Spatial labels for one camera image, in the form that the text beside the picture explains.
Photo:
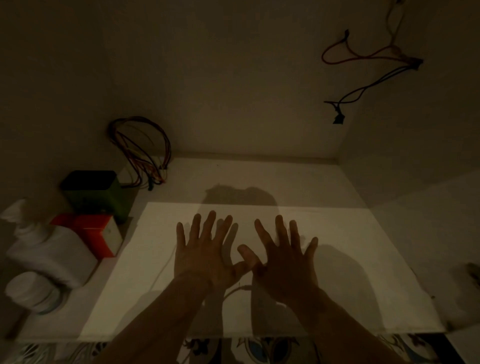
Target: electrical cable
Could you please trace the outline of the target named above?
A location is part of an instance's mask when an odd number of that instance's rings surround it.
[[[140,147],[123,132],[119,131],[120,127],[129,126],[143,134],[152,143],[152,145],[155,145],[153,140],[145,132],[129,124],[133,122],[150,125],[162,134],[165,144],[165,154],[161,162],[155,162],[155,160],[142,147]],[[137,175],[135,181],[132,181],[130,184],[123,185],[122,188],[148,187],[148,190],[151,191],[154,185],[165,183],[167,179],[167,168],[171,159],[171,145],[167,134],[158,124],[142,116],[121,118],[110,122],[107,128],[107,134],[110,141],[118,149],[120,149],[120,151],[126,157],[128,163]]]
[[[392,30],[390,28],[389,20],[390,20],[390,16],[391,16],[394,8],[396,6],[402,6],[404,3],[405,3],[405,0],[395,0],[394,2],[392,2],[391,6],[390,6],[390,8],[387,12],[385,23],[386,23],[387,32],[390,34],[390,44],[388,46],[380,48],[379,50],[377,50],[376,52],[374,52],[370,55],[362,56],[362,55],[358,54],[357,52],[353,51],[352,48],[350,47],[350,44],[348,44],[348,37],[350,35],[350,32],[347,29],[345,31],[344,37],[340,41],[328,46],[324,50],[324,52],[322,53],[322,61],[324,63],[328,64],[328,65],[336,65],[336,64],[342,64],[342,63],[345,63],[345,62],[359,61],[359,60],[389,60],[389,61],[398,61],[398,62],[402,62],[402,63],[405,64],[405,65],[397,67],[397,68],[393,69],[392,71],[388,72],[387,74],[383,75],[377,81],[375,81],[375,82],[373,82],[373,83],[371,83],[367,86],[357,88],[356,90],[353,90],[353,91],[347,93],[339,101],[324,101],[326,104],[332,105],[334,107],[335,111],[337,112],[337,116],[335,116],[335,120],[334,120],[333,124],[343,124],[343,121],[345,119],[345,115],[342,113],[342,110],[340,109],[341,104],[351,104],[351,103],[357,102],[362,97],[363,93],[366,90],[368,90],[369,88],[374,87],[376,85],[379,85],[382,82],[384,82],[384,81],[386,81],[386,80],[388,80],[388,79],[390,79],[394,76],[397,76],[397,75],[399,75],[399,74],[401,74],[405,71],[408,71],[408,70],[416,70],[417,71],[418,68],[420,67],[420,65],[423,63],[423,60],[420,59],[420,58],[409,57],[409,56],[405,55],[402,52],[402,50],[400,49],[400,47],[395,45],[395,40],[396,40],[396,37],[398,35],[398,31],[400,29],[400,25],[403,21],[405,13],[404,12],[402,13],[402,16],[401,16],[395,30]],[[335,48],[336,46],[338,46],[340,44],[343,44],[343,43],[345,43],[345,47],[347,48],[347,51],[351,55],[353,55],[353,57],[346,58],[346,59],[340,60],[340,61],[327,61],[325,59],[326,53],[328,51],[330,51],[331,49]],[[390,50],[395,55],[395,57],[377,56],[377,54],[382,53],[386,50]],[[346,98],[348,98],[349,96],[351,96],[351,95],[353,95],[353,94],[355,94],[359,91],[360,91],[360,94],[357,96],[356,99],[350,100],[350,101],[344,101]]]

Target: black lid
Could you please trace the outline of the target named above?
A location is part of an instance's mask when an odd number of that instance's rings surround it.
[[[117,174],[112,170],[74,170],[60,184],[62,191],[103,191],[109,189]]]

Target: hand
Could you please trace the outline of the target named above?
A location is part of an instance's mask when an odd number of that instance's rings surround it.
[[[210,211],[200,234],[200,214],[193,217],[188,244],[185,244],[185,232],[181,222],[177,224],[177,251],[175,253],[174,275],[184,273],[200,275],[208,280],[211,290],[227,289],[250,271],[245,262],[227,266],[222,258],[222,245],[232,225],[233,218],[228,215],[215,237],[212,239],[212,227],[216,212]]]
[[[297,223],[290,221],[291,244],[281,215],[276,217],[275,225],[279,246],[275,245],[260,220],[255,221],[255,229],[267,252],[268,261],[265,266],[246,245],[240,245],[238,251],[268,294],[276,301],[294,307],[298,300],[304,299],[305,293],[318,286],[313,267],[318,239],[313,238],[305,254],[302,254]]]

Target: white container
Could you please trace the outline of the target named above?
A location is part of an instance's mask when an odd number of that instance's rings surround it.
[[[74,231],[63,226],[26,222],[24,205],[25,200],[17,201],[1,215],[17,223],[18,240],[7,251],[7,256],[67,287],[83,286],[93,273],[97,259]]]
[[[25,272],[13,278],[5,288],[5,294],[16,304],[40,315],[58,308],[62,294],[47,278]]]

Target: forearm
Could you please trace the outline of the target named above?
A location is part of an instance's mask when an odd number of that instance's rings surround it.
[[[95,364],[139,362],[155,343],[157,359],[174,361],[190,323],[210,290],[207,280],[194,275],[176,277],[96,358]]]
[[[317,287],[293,303],[292,310],[328,363],[405,364]]]

